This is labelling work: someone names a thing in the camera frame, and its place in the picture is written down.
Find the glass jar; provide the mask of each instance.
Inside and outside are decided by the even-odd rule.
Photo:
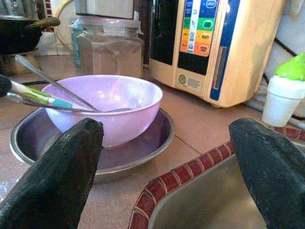
[[[144,41],[138,20],[81,17],[77,37],[82,74],[115,74],[140,78]]]

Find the cooking pot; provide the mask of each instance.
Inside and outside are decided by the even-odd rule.
[[[0,16],[0,54],[32,51],[39,42],[41,31],[60,23],[55,17],[38,21],[19,16]]]

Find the kitchen sink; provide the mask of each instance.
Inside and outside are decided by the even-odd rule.
[[[293,141],[303,152],[304,142]],[[166,195],[149,229],[266,229],[235,155]]]

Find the countertop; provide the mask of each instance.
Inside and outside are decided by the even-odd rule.
[[[36,57],[43,70],[54,79],[81,75],[74,67],[73,56]],[[43,88],[46,84],[33,74],[13,76],[20,83],[30,83]],[[144,187],[152,179],[174,169],[229,141],[228,125],[241,117],[260,121],[262,113],[255,109],[237,105],[230,108],[213,108],[203,100],[159,84],[164,92],[163,108],[175,121],[175,137],[170,146],[159,156],[130,176],[108,183],[93,185],[79,229],[126,229],[132,208]],[[35,107],[0,99],[0,198],[5,187],[13,186],[29,168],[15,158],[10,150],[12,128]]]

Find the pink bowl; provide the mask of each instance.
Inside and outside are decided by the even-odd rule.
[[[104,147],[123,144],[143,133],[155,119],[163,96],[161,88],[149,81],[120,75],[85,75],[58,82],[99,110],[132,108],[115,113],[75,113],[46,108],[61,132],[86,117],[102,122]],[[42,91],[82,105],[51,84]]]

